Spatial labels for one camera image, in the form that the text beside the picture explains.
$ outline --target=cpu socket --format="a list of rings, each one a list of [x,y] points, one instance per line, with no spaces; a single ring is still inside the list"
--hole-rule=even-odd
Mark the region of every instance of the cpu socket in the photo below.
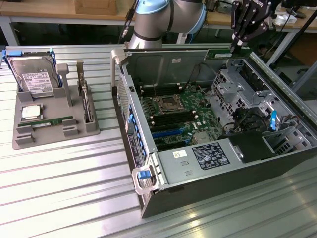
[[[165,113],[182,111],[185,109],[178,95],[160,96],[157,97],[157,101],[161,111]]]

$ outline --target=wooden box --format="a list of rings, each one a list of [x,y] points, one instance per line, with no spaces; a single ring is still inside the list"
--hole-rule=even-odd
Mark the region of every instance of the wooden box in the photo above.
[[[116,0],[74,0],[76,14],[117,15]]]

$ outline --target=white sticker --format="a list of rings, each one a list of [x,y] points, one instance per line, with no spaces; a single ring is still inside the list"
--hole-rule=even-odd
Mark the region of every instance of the white sticker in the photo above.
[[[187,156],[185,150],[174,151],[173,155],[174,155],[174,158],[180,158],[180,157]]]
[[[172,63],[181,63],[182,58],[172,59]]]
[[[41,128],[41,127],[47,127],[47,126],[51,126],[51,123],[47,122],[47,123],[32,125],[32,128]]]
[[[215,58],[230,58],[230,57],[232,57],[232,54],[231,54],[231,53],[215,54],[214,57],[215,57]]]
[[[53,87],[49,74],[43,73],[24,73],[22,77],[31,94],[51,93]]]

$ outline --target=label sticker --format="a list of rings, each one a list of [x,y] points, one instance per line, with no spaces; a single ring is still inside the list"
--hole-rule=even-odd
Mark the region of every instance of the label sticker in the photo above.
[[[172,59],[172,63],[181,63],[182,58]]]
[[[203,170],[230,164],[219,143],[203,145],[193,148],[196,159]]]
[[[215,58],[230,58],[230,57],[232,57],[232,54],[231,53],[215,54],[214,57]]]
[[[185,150],[174,151],[173,155],[174,155],[174,158],[180,158],[180,157],[187,156]]]
[[[51,80],[47,72],[24,73],[22,77],[31,94],[53,92]]]

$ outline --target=hard drive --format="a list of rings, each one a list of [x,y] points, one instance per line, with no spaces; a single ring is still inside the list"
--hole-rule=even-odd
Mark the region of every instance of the hard drive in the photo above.
[[[33,98],[53,96],[53,89],[62,86],[55,69],[55,54],[51,52],[2,52],[11,69],[19,91],[29,91]]]

